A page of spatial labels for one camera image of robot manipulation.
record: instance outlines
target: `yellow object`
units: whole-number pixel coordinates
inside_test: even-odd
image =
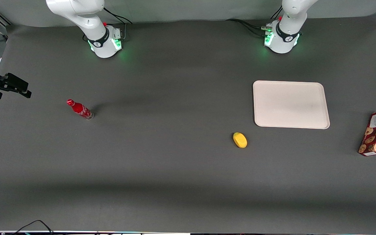
[[[242,134],[242,133],[239,133],[239,132],[236,132],[233,134],[233,140],[234,140],[234,143],[239,147],[239,148],[246,148],[247,146],[247,140],[246,140],[246,137]]]

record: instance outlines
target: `cable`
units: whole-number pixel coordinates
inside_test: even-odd
[[[282,5],[279,7],[279,9],[271,16],[271,19],[282,9]]]
[[[239,19],[228,19],[226,21],[236,21],[236,22],[239,22],[241,24],[247,25],[247,26],[249,26],[251,28],[261,29],[261,27],[259,27],[259,26],[255,26],[255,25],[249,24],[248,22],[242,21],[242,20],[239,20]]]
[[[262,37],[262,35],[256,33],[251,28],[249,28],[249,27],[252,27],[252,28],[255,28],[255,29],[260,29],[261,27],[257,27],[255,25],[249,24],[248,22],[242,21],[242,20],[239,20],[239,19],[228,19],[226,21],[236,21],[236,22],[239,22],[240,24],[242,24],[243,26],[245,26],[251,33],[255,34],[256,36]]]
[[[53,230],[50,229],[49,226],[47,226],[47,225],[46,225],[43,221],[41,221],[41,220],[34,220],[33,222],[29,223],[28,225],[26,225],[26,226],[22,226],[19,230],[17,230],[15,233],[12,233],[12,234],[13,234],[13,235],[14,235],[14,234],[17,234],[19,231],[23,230],[25,227],[27,227],[27,226],[29,226],[29,225],[31,225],[31,224],[37,222],[37,221],[40,222],[40,223],[42,223],[42,224],[46,227],[46,229],[49,230],[50,234],[53,235]]]
[[[110,13],[111,15],[115,16],[115,18],[117,18],[117,17],[119,17],[119,18],[123,18],[123,19],[127,20],[130,24],[133,24],[133,22],[131,22],[129,19],[127,19],[127,18],[125,18],[125,17],[122,17],[122,16],[119,16],[119,15],[116,15],[116,14],[110,12],[107,8],[104,8],[104,10],[105,10],[106,12]]]
[[[282,10],[283,10],[283,8],[281,7],[281,10],[276,14],[274,19],[276,19],[278,17],[278,15],[281,13]]]
[[[126,33],[126,25],[127,25],[127,24],[124,24],[124,37],[123,37],[123,40],[126,39],[126,36],[127,36],[127,33]]]

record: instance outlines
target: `coca-cola bottle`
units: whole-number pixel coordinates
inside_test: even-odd
[[[85,107],[81,103],[77,103],[71,99],[66,101],[66,103],[72,107],[72,110],[77,113],[79,116],[83,117],[84,119],[91,120],[94,117],[94,113],[91,112],[87,107]]]

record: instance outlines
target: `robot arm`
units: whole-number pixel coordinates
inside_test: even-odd
[[[97,40],[104,36],[106,28],[100,18],[94,15],[103,10],[103,0],[46,0],[46,4],[56,15],[60,15],[74,22],[85,33],[88,39]]]
[[[282,0],[284,16],[281,20],[275,20],[267,27],[273,30],[264,42],[276,53],[284,54],[297,44],[299,31],[307,19],[307,10],[318,0]]]
[[[105,26],[95,15],[103,10],[104,0],[46,0],[46,4],[53,13],[72,21],[85,33],[98,57],[111,57],[121,49],[120,30]]]

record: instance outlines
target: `gray table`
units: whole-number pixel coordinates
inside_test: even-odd
[[[227,21],[129,25],[109,59],[77,27],[8,31],[0,73],[33,96],[0,100],[0,229],[376,234],[376,15],[309,19],[287,55]],[[330,128],[256,126],[260,79],[323,84]]]

